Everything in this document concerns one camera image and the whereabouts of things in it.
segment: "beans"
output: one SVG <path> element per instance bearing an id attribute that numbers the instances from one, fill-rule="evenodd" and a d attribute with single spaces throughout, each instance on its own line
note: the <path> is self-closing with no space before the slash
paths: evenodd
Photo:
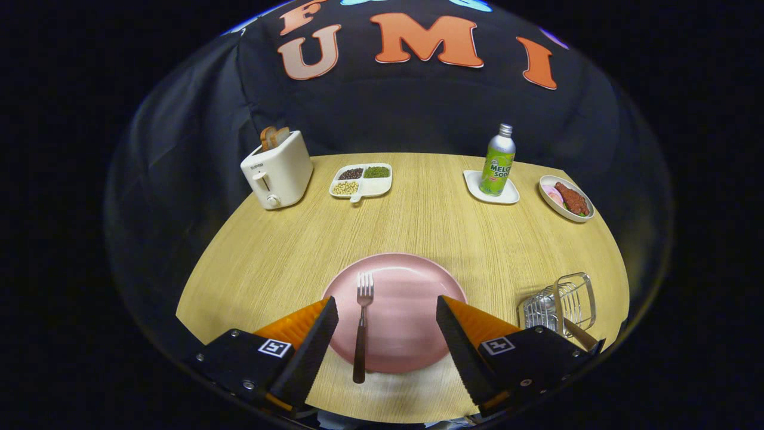
<path id="1" fill-rule="evenodd" d="M 340 182 L 332 188 L 334 194 L 353 194 L 356 191 L 358 191 L 357 181 Z"/>
<path id="2" fill-rule="evenodd" d="M 367 168 L 364 172 L 364 178 L 387 178 L 390 176 L 390 169 L 384 167 Z"/>
<path id="3" fill-rule="evenodd" d="M 363 168 L 356 168 L 356 169 L 350 169 L 342 172 L 341 175 L 339 175 L 340 179 L 358 179 L 361 177 L 361 173 L 364 172 Z"/>

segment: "melon soda bottle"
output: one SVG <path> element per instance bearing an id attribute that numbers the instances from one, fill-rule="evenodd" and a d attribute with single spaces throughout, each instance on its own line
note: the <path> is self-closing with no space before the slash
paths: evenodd
<path id="1" fill-rule="evenodd" d="M 489 196 L 499 196 L 507 184 L 512 161 L 515 159 L 515 142 L 511 138 L 512 126 L 502 124 L 499 134 L 488 143 L 480 190 Z"/>

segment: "bottle cap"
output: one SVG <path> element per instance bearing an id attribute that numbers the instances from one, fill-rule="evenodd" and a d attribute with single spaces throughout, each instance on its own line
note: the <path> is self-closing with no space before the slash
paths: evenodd
<path id="1" fill-rule="evenodd" d="M 499 134 L 505 137 L 512 135 L 512 126 L 507 124 L 499 125 Z"/>

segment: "fried chicken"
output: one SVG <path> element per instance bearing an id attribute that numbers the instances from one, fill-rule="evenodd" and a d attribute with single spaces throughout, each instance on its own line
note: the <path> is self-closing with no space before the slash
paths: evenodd
<path id="1" fill-rule="evenodd" d="M 562 194 L 562 200 L 568 205 L 570 211 L 576 215 L 589 214 L 589 207 L 586 205 L 586 200 L 577 192 L 563 185 L 561 182 L 555 184 L 557 191 Z"/>

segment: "orange letter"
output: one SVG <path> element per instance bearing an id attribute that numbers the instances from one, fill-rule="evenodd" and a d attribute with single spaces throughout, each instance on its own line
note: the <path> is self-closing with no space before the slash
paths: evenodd
<path id="1" fill-rule="evenodd" d="M 443 42 L 443 53 L 438 59 L 446 64 L 466 67 L 483 67 L 483 60 L 475 52 L 472 29 L 478 25 L 472 21 L 452 16 L 442 16 L 429 30 L 400 13 L 380 14 L 370 18 L 380 25 L 382 52 L 375 58 L 380 63 L 403 63 L 411 58 L 403 52 L 402 43 L 411 47 L 420 60 L 427 61 Z"/>
<path id="2" fill-rule="evenodd" d="M 321 9 L 321 5 L 319 3 L 325 1 L 326 0 L 312 0 L 311 2 L 307 2 L 306 4 L 298 8 L 294 8 L 284 15 L 281 15 L 279 18 L 284 20 L 284 29 L 281 31 L 281 35 L 284 36 L 290 31 L 300 28 L 303 25 L 311 22 L 313 17 L 308 18 L 305 15 L 315 14 L 318 12 Z"/>
<path id="3" fill-rule="evenodd" d="M 286 74 L 295 80 L 308 80 L 330 71 L 337 64 L 337 36 L 335 34 L 340 28 L 342 28 L 340 24 L 334 24 L 313 33 L 312 36 L 317 38 L 321 44 L 321 60 L 312 66 L 308 66 L 303 61 L 303 49 L 301 47 L 305 41 L 304 37 L 281 45 L 278 52 L 281 53 L 284 60 Z"/>
<path id="4" fill-rule="evenodd" d="M 543 86 L 547 90 L 556 90 L 557 83 L 552 79 L 552 68 L 549 66 L 552 52 L 524 37 L 518 37 L 517 41 L 523 44 L 528 55 L 528 70 L 523 72 L 523 76 L 528 81 Z"/>

